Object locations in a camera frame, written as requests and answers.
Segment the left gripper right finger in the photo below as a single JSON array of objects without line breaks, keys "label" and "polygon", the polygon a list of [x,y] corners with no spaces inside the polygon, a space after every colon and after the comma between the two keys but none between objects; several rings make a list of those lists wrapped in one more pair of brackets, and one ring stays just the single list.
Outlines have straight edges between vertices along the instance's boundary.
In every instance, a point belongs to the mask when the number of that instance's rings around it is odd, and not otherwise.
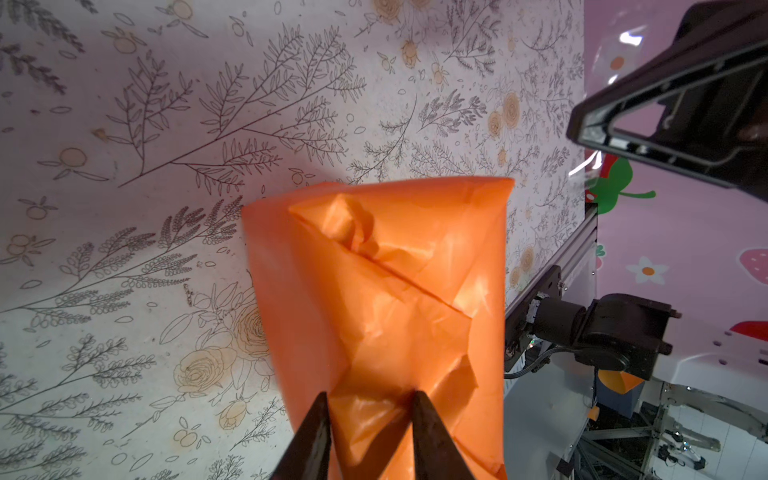
[{"label": "left gripper right finger", "polygon": [[416,479],[474,478],[436,408],[423,391],[417,391],[413,397],[411,421]]}]

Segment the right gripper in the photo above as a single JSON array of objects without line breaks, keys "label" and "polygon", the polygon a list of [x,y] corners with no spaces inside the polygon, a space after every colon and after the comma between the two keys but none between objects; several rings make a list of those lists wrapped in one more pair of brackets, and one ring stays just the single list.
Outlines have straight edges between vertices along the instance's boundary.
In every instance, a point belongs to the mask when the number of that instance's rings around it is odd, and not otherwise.
[{"label": "right gripper", "polygon": [[766,200],[766,2],[689,7],[672,45],[578,104],[566,136]]}]

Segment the orange wrapping paper sheet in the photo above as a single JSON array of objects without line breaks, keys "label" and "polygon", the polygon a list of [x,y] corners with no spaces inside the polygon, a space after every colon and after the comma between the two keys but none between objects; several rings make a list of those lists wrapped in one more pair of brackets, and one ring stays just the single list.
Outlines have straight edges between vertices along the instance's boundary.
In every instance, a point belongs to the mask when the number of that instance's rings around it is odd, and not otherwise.
[{"label": "orange wrapping paper sheet", "polygon": [[426,393],[473,475],[502,479],[501,177],[325,183],[256,201],[250,272],[293,426],[326,393],[334,479],[411,479]]}]

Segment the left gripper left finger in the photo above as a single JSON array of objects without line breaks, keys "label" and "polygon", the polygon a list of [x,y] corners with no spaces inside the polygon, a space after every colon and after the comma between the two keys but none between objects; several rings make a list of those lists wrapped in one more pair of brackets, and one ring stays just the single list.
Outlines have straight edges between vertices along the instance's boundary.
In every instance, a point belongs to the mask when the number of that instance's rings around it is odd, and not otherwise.
[{"label": "left gripper left finger", "polygon": [[275,467],[271,480],[326,480],[332,446],[326,392],[320,392]]}]

